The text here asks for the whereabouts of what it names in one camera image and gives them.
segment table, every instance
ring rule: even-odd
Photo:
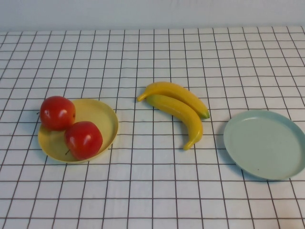
[[[223,142],[226,122],[248,109],[305,130],[301,26],[1,32],[0,76],[0,228],[305,228],[305,171],[255,178]],[[210,109],[189,151],[179,120],[135,100],[157,81]],[[46,157],[37,113],[52,95],[110,105],[111,148],[81,165]]]

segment red apple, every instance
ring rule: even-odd
[[[51,96],[42,102],[40,119],[41,125],[49,130],[65,130],[75,121],[75,106],[62,96]]]
[[[89,121],[74,123],[65,131],[64,140],[71,154],[78,160],[95,156],[103,143],[100,130]]]

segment plastic banana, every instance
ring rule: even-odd
[[[203,125],[198,114],[188,105],[160,94],[150,95],[146,98],[146,101],[151,106],[175,116],[186,125],[189,141],[184,145],[184,150],[190,149],[196,142],[200,141],[203,136]]]
[[[192,92],[170,82],[156,82],[148,85],[143,94],[137,100],[140,102],[147,96],[152,94],[161,94],[168,97],[175,98],[185,104],[189,105],[201,118],[209,118],[209,110],[204,103]]]

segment bunch of bananas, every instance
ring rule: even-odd
[[[190,149],[203,136],[201,118],[210,117],[204,103],[189,90],[175,83],[157,82],[148,85],[137,100],[146,99],[148,104],[180,119],[187,127],[189,141],[183,146]]]

